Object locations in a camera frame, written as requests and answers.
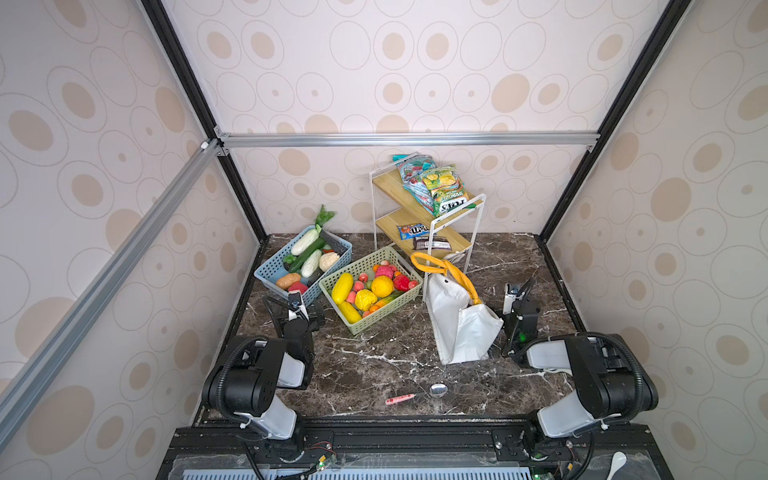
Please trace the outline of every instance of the spoon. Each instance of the spoon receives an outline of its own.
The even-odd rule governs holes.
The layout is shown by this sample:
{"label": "spoon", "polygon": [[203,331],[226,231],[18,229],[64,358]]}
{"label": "spoon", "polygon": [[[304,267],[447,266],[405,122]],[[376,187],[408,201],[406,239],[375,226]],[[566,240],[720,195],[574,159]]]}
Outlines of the spoon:
{"label": "spoon", "polygon": [[605,480],[611,480],[625,463],[627,463],[627,456],[624,452],[614,453],[614,457],[611,459],[611,471],[608,472],[608,478]]}
{"label": "spoon", "polygon": [[448,387],[443,385],[442,383],[436,383],[435,385],[429,387],[428,392],[409,393],[408,395],[392,397],[391,399],[387,399],[385,404],[395,405],[396,403],[404,402],[406,400],[414,399],[417,396],[424,396],[424,395],[429,395],[433,399],[439,399],[446,393],[448,393]]}

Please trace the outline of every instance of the canvas bag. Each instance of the canvas bag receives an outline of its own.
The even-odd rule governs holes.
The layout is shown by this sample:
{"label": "canvas bag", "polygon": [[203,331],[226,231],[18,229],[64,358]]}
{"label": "canvas bag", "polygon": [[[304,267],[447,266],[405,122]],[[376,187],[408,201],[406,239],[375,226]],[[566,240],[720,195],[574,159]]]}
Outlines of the canvas bag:
{"label": "canvas bag", "polygon": [[[417,259],[436,266],[426,266]],[[422,252],[414,252],[411,261],[419,270],[431,273],[427,277],[424,300],[440,363],[487,359],[488,348],[496,340],[502,320],[478,298],[467,276],[449,261]]]}

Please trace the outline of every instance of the blue plastic tray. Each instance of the blue plastic tray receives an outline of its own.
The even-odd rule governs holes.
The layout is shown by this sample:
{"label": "blue plastic tray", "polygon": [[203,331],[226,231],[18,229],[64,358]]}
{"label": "blue plastic tray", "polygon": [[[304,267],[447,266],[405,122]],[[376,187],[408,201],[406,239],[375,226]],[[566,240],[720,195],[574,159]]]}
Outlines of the blue plastic tray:
{"label": "blue plastic tray", "polygon": [[[279,252],[275,253],[270,257],[269,260],[262,263],[253,274],[257,279],[261,280],[261,283],[263,283],[266,288],[272,290],[272,292],[274,292],[282,299],[288,300],[288,292],[275,285],[275,282],[288,274],[288,271],[283,267],[283,258],[288,253],[290,253],[291,247],[293,247],[293,245],[298,242],[306,232],[310,231],[314,227],[314,225],[310,225],[305,228],[302,233],[296,235],[293,240],[288,242],[288,244],[281,248]],[[304,303],[306,304],[314,302],[315,299],[320,295],[321,279],[325,278],[333,272],[336,272],[338,269],[347,266],[352,260],[352,244],[350,242],[344,240],[343,238],[337,237],[333,233],[326,232],[325,230],[323,230],[320,235],[321,237],[328,237],[335,240],[336,243],[343,245],[346,248],[346,251],[342,253],[337,250],[336,252],[340,255],[341,258],[339,258],[339,260],[333,264],[330,270],[321,275],[320,278],[312,284],[310,289],[302,295],[302,298],[304,298]]]}

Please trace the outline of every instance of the brown marble surface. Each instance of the brown marble surface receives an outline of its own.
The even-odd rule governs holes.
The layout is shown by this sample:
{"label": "brown marble surface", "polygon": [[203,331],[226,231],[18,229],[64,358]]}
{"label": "brown marble surface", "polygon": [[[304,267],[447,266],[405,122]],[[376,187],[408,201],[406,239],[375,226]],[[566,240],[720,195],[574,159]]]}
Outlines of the brown marble surface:
{"label": "brown marble surface", "polygon": [[[353,245],[353,261],[373,252],[373,235],[342,235]],[[293,235],[272,236],[266,258]],[[389,241],[381,236],[379,247]],[[534,239],[524,234],[480,233],[466,273],[478,295],[491,308],[501,309],[505,283],[523,283],[538,271],[534,298],[541,303],[540,331],[574,332],[562,298]],[[240,325],[240,335],[274,336],[261,297],[268,291],[257,282]],[[490,359],[440,364],[432,324],[421,296],[396,313],[353,337],[330,307],[322,302],[326,325],[315,335],[315,373],[306,391],[278,390],[286,405],[304,416],[321,415],[510,415],[530,412],[556,402],[572,390],[563,373],[540,376],[501,358],[501,331]],[[424,392],[445,383],[440,399],[417,398],[385,406],[392,396]]]}

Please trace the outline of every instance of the yellow bag handle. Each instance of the yellow bag handle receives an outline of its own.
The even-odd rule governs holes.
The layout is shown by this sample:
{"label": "yellow bag handle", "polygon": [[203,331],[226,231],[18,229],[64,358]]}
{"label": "yellow bag handle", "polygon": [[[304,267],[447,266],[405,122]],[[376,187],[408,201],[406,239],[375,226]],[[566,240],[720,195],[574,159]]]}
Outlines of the yellow bag handle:
{"label": "yellow bag handle", "polygon": [[[434,263],[436,266],[427,266],[422,263],[419,263],[416,261],[416,259],[422,259],[426,260],[428,262]],[[479,305],[482,303],[482,300],[478,298],[478,293],[475,290],[475,286],[472,285],[472,282],[467,278],[467,276],[459,270],[453,263],[447,261],[447,260],[440,260],[439,258],[434,258],[432,255],[427,255],[423,252],[414,252],[411,254],[411,261],[413,262],[413,265],[421,270],[422,272],[427,273],[442,273],[443,275],[447,274],[447,272],[450,272],[451,275],[456,279],[456,282],[463,286],[467,292],[469,292],[469,298],[472,299],[472,304]]]}

